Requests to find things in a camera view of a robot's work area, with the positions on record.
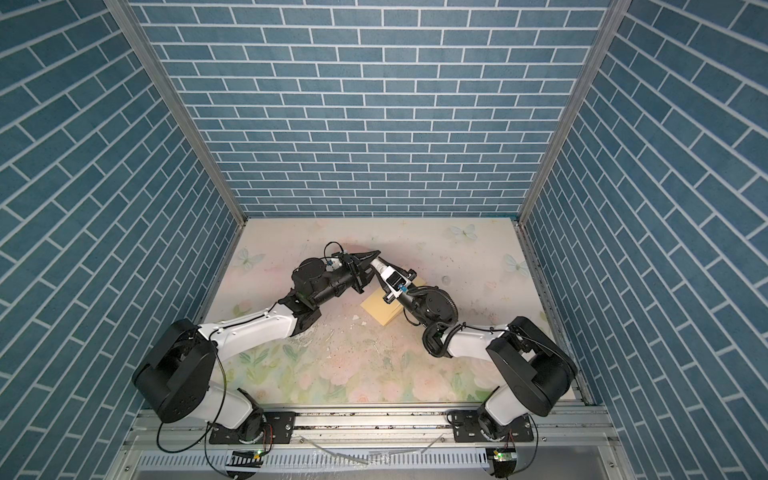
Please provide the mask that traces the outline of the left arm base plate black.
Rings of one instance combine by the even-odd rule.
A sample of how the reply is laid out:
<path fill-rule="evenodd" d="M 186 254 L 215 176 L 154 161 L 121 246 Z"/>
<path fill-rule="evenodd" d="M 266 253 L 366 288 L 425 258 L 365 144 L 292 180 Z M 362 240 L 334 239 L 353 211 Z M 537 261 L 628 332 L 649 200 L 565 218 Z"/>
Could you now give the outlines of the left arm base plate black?
<path fill-rule="evenodd" d="M 237 429 L 216 424 L 209 437 L 213 445 L 287 445 L 291 442 L 297 413 L 267 411 L 253 416 L 251 422 Z"/>

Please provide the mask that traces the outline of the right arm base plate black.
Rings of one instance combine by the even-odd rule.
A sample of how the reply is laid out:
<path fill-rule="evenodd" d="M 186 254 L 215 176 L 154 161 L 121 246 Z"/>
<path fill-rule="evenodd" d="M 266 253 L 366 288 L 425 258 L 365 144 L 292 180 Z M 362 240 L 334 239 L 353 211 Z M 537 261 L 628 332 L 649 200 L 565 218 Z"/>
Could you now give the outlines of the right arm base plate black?
<path fill-rule="evenodd" d="M 497 424 L 484 409 L 449 410 L 446 420 L 457 443 L 531 442 L 535 439 L 532 423 L 526 415 L 507 425 Z"/>

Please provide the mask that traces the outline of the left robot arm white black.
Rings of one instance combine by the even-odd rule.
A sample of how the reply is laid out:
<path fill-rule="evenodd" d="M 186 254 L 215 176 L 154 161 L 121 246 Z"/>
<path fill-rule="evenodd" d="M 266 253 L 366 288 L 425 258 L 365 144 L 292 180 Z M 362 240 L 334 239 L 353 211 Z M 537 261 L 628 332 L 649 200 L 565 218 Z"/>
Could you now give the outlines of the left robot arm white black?
<path fill-rule="evenodd" d="M 376 275 L 379 255 L 308 258 L 293 270 L 289 293 L 264 310 L 200 325 L 172 323 L 139 363 L 133 385 L 165 424 L 193 417 L 236 430 L 257 422 L 256 401 L 216 383 L 214 369 L 256 346 L 305 332 L 320 318 L 320 306 L 345 291 L 362 293 Z"/>

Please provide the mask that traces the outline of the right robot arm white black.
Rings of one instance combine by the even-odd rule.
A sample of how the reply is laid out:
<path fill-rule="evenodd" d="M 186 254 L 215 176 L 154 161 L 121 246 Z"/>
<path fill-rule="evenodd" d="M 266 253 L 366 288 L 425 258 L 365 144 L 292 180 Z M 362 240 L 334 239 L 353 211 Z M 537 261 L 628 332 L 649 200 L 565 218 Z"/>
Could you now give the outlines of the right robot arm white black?
<path fill-rule="evenodd" d="M 416 272 L 384 260 L 372 262 L 384 301 L 398 301 L 421 326 L 422 345 L 435 358 L 472 358 L 493 364 L 503 382 L 478 409 L 478 424 L 491 440 L 511 434 L 514 421 L 546 417 L 571 388 L 575 362 L 524 316 L 506 326 L 475 326 L 459 320 L 456 303 L 436 286 L 416 286 Z"/>

